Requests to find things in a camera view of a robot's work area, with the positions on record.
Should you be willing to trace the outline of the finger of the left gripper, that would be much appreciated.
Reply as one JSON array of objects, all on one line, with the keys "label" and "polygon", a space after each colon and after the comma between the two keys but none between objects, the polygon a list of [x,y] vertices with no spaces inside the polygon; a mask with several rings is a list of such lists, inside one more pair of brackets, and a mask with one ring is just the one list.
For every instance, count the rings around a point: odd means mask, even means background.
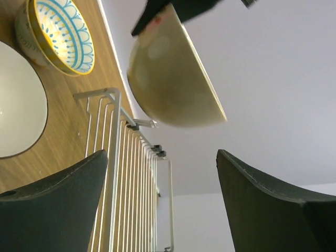
[{"label": "finger of the left gripper", "polygon": [[138,36],[145,29],[147,24],[168,4],[172,4],[181,23],[189,21],[198,15],[201,15],[214,8],[220,1],[216,0],[149,0],[142,15],[135,24],[131,36]]}]

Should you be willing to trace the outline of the white floral bowl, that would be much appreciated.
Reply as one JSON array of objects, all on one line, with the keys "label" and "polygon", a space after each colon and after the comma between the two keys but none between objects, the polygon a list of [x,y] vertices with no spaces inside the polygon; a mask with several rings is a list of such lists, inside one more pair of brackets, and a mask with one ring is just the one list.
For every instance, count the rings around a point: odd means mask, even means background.
[{"label": "white floral bowl", "polygon": [[24,1],[15,16],[15,33],[19,47],[24,54],[35,64],[52,69],[53,64],[42,51],[34,35],[28,15],[28,2]]}]

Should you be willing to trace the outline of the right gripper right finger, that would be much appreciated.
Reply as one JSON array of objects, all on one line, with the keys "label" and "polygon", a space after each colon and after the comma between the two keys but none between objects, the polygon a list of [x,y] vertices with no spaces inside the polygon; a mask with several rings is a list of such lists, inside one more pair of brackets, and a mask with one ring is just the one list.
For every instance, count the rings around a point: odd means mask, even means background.
[{"label": "right gripper right finger", "polygon": [[335,196],[264,173],[218,150],[235,251],[335,251]]}]

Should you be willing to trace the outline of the cream striped bowl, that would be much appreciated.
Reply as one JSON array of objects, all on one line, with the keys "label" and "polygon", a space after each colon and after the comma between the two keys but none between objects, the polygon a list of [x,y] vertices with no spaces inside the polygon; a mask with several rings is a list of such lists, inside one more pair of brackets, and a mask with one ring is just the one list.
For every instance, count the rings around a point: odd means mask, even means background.
[{"label": "cream striped bowl", "polygon": [[33,33],[53,65],[68,75],[87,75],[95,65],[89,28],[74,1],[29,1]]}]

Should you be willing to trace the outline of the plain beige bowl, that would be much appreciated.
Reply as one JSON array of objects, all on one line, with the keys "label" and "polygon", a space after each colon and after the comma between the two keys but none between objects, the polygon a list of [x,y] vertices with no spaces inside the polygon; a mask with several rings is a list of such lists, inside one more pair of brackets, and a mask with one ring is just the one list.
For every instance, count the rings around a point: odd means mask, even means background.
[{"label": "plain beige bowl", "polygon": [[166,5],[136,38],[127,79],[138,105],[155,121],[199,128],[227,120],[172,4]]}]

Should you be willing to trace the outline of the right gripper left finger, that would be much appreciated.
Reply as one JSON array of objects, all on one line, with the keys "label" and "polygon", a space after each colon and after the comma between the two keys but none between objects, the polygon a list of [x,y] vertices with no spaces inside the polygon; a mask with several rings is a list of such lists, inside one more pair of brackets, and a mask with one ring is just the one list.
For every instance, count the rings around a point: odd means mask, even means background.
[{"label": "right gripper left finger", "polygon": [[87,251],[106,175],[104,150],[1,194],[1,251]]}]

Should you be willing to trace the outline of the teal white bowl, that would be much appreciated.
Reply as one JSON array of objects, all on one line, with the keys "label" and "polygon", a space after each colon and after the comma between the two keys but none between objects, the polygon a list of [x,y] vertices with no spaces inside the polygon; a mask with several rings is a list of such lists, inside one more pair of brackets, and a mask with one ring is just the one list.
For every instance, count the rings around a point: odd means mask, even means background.
[{"label": "teal white bowl", "polygon": [[47,124],[45,88],[31,64],[1,42],[1,159],[30,149]]}]

